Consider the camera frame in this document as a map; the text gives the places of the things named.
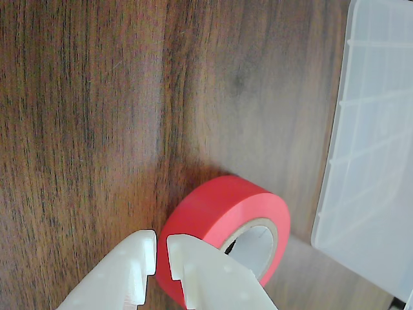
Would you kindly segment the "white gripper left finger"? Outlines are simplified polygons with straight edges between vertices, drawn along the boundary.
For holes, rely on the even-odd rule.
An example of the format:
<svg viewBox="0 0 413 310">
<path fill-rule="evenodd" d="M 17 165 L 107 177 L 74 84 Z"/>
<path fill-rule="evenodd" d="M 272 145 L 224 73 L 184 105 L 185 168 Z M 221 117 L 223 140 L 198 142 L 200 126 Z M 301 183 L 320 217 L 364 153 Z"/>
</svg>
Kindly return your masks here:
<svg viewBox="0 0 413 310">
<path fill-rule="evenodd" d="M 157 236 L 139 230 L 116 245 L 68 294 L 59 309 L 137 309 L 156 273 Z"/>
</svg>

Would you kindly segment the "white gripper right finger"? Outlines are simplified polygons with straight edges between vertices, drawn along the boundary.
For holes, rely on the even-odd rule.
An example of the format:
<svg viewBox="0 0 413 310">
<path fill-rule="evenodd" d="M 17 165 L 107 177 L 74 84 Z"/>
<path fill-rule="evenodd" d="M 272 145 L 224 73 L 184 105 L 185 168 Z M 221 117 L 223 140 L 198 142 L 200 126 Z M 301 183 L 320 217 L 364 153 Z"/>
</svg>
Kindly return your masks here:
<svg viewBox="0 0 413 310">
<path fill-rule="evenodd" d="M 171 277 L 181 282 L 187 309 L 276 309 L 250 269 L 187 234 L 167 240 Z"/>
</svg>

